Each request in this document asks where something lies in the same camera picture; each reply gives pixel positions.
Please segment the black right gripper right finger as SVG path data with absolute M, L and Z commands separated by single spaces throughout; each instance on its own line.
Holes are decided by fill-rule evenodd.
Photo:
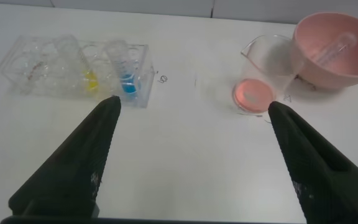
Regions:
M 287 105 L 268 115 L 307 223 L 358 223 L 358 167 Z

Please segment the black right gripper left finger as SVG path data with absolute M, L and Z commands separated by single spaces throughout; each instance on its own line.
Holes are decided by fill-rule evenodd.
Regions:
M 121 100 L 101 101 L 9 199 L 14 216 L 95 217 Z

